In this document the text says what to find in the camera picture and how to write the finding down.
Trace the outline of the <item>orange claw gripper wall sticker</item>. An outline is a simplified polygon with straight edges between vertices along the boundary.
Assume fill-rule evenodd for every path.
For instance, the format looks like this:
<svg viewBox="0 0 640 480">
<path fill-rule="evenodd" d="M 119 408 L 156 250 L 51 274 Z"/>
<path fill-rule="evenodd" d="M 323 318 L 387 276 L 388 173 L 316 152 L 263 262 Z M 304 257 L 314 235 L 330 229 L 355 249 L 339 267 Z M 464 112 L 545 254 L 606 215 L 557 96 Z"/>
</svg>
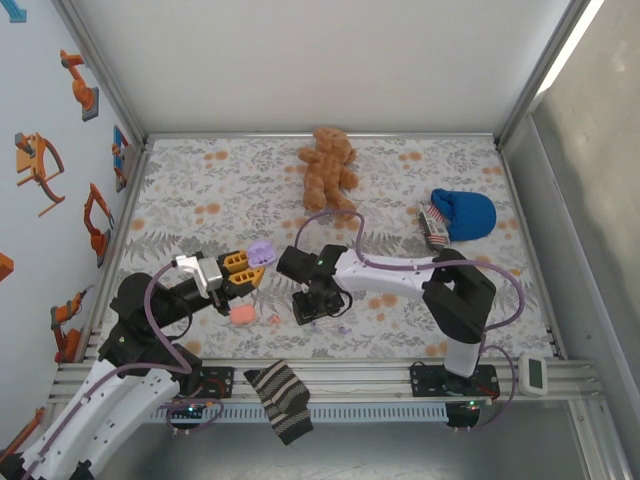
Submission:
<svg viewBox="0 0 640 480">
<path fill-rule="evenodd" d="M 38 217 L 42 217 L 65 200 L 64 196 L 56 195 L 49 185 L 52 179 L 65 172 L 63 161 L 54 145 L 39 133 L 25 135 L 18 132 L 14 136 L 14 143 L 16 147 L 16 172 L 28 173 L 16 185 L 20 187 L 33 181 L 51 202 L 48 207 L 38 213 Z M 56 171 L 52 174 L 48 174 L 46 171 L 46 154 L 53 158 L 56 165 Z"/>
</svg>

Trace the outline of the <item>floral printed table mat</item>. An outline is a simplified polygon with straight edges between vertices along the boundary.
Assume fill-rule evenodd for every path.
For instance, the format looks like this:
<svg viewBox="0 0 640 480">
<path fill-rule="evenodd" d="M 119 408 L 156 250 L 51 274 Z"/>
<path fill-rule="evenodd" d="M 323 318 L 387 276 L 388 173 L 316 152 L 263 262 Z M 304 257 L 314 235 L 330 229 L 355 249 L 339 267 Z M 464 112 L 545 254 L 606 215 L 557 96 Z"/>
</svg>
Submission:
<svg viewBox="0 0 640 480">
<path fill-rule="evenodd" d="M 158 139 L 142 179 L 118 274 L 158 273 L 180 254 L 218 255 L 270 242 L 277 252 L 297 244 L 319 252 L 326 244 L 360 241 L 367 254 L 424 257 L 418 204 L 434 189 L 486 195 L 497 211 L 485 238 L 460 242 L 467 258 L 484 263 L 497 293 L 491 344 L 512 355 L 550 357 L 549 314 L 521 232 L 501 158 L 487 136 L 357 138 L 349 193 L 358 214 L 343 221 L 313 219 L 302 204 L 302 138 Z M 248 298 L 256 321 L 234 326 L 212 308 L 169 328 L 202 358 L 383 359 L 441 357 L 445 336 L 427 308 L 393 294 L 357 292 L 343 316 L 306 326 L 291 305 L 297 285 L 268 268 Z M 271 324 L 278 315 L 280 324 Z M 339 327 L 350 329 L 341 334 Z"/>
</svg>

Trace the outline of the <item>striped brown sock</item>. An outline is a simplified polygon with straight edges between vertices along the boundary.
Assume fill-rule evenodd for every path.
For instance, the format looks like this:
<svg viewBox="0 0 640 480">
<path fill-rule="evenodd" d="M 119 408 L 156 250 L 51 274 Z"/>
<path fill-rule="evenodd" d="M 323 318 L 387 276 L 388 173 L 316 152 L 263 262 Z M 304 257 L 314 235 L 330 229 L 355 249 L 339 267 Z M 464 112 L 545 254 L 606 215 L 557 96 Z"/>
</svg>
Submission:
<svg viewBox="0 0 640 480">
<path fill-rule="evenodd" d="M 279 360 L 263 369 L 244 373 L 269 419 L 276 436 L 286 446 L 313 430 L 308 408 L 310 392 L 294 371 Z"/>
</svg>

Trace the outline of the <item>blue cloth pouch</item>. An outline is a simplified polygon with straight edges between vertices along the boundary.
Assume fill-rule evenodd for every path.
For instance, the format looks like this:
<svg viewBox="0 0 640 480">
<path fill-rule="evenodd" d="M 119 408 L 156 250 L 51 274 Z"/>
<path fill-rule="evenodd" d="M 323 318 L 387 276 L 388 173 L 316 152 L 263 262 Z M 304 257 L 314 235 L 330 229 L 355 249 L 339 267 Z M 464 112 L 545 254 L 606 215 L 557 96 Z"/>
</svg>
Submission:
<svg viewBox="0 0 640 480">
<path fill-rule="evenodd" d="M 448 221 L 447 230 L 453 242 L 484 238 L 496 226 L 496 208 L 480 193 L 434 189 L 431 202 Z"/>
</svg>

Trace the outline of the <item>brown teddy bear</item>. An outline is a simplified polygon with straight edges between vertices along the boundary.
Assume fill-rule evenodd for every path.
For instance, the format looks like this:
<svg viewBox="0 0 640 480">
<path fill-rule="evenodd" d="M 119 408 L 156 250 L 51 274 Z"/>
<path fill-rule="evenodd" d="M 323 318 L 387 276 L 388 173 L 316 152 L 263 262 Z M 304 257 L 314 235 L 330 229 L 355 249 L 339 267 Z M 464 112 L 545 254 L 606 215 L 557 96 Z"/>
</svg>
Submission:
<svg viewBox="0 0 640 480">
<path fill-rule="evenodd" d="M 341 219 L 350 220 L 356 206 L 345 196 L 344 190 L 353 190 L 359 185 L 358 176 L 350 169 L 356 159 L 356 150 L 347 134 L 337 128 L 319 127 L 313 137 L 313 148 L 298 150 L 298 158 L 306 164 L 303 205 L 314 213 L 339 211 Z"/>
</svg>

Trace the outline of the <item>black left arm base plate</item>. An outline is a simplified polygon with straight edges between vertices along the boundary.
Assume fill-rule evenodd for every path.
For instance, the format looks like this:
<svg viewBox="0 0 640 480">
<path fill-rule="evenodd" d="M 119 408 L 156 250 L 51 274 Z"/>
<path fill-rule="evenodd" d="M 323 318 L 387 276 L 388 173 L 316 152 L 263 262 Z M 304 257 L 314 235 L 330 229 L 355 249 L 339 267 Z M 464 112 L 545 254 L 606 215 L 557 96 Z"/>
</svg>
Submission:
<svg viewBox="0 0 640 480">
<path fill-rule="evenodd" d="M 198 398 L 227 399 L 232 396 L 235 369 L 230 366 L 203 367 Z"/>
</svg>

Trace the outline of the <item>flag print glasses case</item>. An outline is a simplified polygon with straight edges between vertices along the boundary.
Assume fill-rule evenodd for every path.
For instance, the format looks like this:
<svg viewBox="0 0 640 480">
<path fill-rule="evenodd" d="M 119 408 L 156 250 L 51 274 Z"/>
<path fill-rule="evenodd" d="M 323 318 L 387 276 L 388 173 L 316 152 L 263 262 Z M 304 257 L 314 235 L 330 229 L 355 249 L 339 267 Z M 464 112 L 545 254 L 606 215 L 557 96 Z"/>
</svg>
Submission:
<svg viewBox="0 0 640 480">
<path fill-rule="evenodd" d="M 430 200 L 418 204 L 417 217 L 429 250 L 439 252 L 450 246 L 446 219 Z"/>
</svg>

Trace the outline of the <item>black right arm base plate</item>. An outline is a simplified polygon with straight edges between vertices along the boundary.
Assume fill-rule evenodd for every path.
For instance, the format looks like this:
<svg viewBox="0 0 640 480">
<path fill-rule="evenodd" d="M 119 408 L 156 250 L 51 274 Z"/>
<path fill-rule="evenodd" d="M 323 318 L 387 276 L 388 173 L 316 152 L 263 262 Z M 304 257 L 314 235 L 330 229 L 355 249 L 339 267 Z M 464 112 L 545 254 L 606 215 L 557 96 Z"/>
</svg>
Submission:
<svg viewBox="0 0 640 480">
<path fill-rule="evenodd" d="M 409 368 L 414 397 L 485 397 L 500 396 L 497 372 L 492 365 L 477 365 L 474 373 L 462 377 L 447 371 L 443 365 L 415 362 Z"/>
</svg>

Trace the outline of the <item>purple earbud charging case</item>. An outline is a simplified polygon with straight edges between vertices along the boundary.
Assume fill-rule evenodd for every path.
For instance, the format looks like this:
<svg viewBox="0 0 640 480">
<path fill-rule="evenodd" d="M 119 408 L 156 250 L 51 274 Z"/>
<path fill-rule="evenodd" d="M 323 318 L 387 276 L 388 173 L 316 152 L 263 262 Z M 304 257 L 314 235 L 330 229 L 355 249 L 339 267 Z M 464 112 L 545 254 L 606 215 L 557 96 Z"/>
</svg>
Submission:
<svg viewBox="0 0 640 480">
<path fill-rule="evenodd" d="M 247 250 L 248 263 L 251 268 L 268 266 L 276 261 L 277 255 L 273 245 L 264 240 L 254 242 Z"/>
</svg>

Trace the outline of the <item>blue orange rail wall sticker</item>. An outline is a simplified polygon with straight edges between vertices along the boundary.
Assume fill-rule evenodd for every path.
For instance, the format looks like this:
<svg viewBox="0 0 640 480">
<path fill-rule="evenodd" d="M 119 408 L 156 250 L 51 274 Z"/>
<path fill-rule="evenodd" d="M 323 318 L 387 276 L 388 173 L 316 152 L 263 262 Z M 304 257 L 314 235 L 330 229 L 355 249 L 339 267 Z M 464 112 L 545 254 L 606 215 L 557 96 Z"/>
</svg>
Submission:
<svg viewBox="0 0 640 480">
<path fill-rule="evenodd" d="M 128 183 L 131 145 L 122 130 L 115 125 L 113 127 L 113 141 L 111 146 L 113 171 L 115 174 L 115 190 L 117 193 L 124 190 Z"/>
</svg>

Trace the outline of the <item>white digital timer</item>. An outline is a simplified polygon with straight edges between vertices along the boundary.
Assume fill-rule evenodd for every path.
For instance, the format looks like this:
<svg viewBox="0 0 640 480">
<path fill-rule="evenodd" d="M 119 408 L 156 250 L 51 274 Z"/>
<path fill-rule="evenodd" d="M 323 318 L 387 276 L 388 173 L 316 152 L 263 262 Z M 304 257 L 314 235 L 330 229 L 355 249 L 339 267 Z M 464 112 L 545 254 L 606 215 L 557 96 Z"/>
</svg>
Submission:
<svg viewBox="0 0 640 480">
<path fill-rule="evenodd" d="M 547 362 L 542 356 L 522 354 L 518 360 L 519 391 L 526 396 L 542 397 L 548 393 Z"/>
</svg>

